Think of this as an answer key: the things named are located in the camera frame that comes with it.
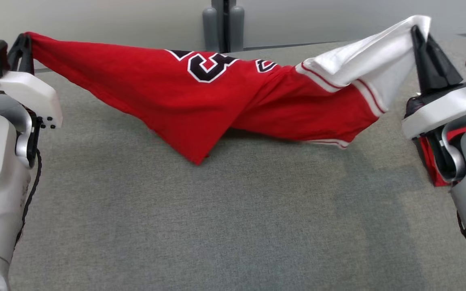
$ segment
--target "folded red cloth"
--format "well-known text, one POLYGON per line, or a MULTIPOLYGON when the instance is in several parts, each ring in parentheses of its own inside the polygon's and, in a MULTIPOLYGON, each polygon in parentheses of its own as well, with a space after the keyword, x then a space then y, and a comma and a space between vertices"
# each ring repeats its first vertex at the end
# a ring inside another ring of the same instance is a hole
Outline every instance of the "folded red cloth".
MULTIPOLYGON (((447 138, 448 140, 451 140, 458 134, 462 134, 465 132, 466 127, 463 127, 461 129, 455 129, 454 131, 449 131, 447 133, 447 138)), ((421 137, 418 140, 420 142, 420 146, 422 147, 422 152, 424 154, 422 158, 425 161, 427 172, 429 173, 429 176, 431 177, 434 186, 440 187, 449 185, 449 183, 443 180, 442 175, 440 175, 440 173, 438 172, 438 168, 436 167, 436 161, 434 160, 434 154, 427 138, 421 137)))
POLYGON ((28 34, 34 58, 108 105, 140 118, 196 164, 229 127, 345 148, 384 112, 370 81, 339 87, 306 63, 280 66, 213 52, 28 34))

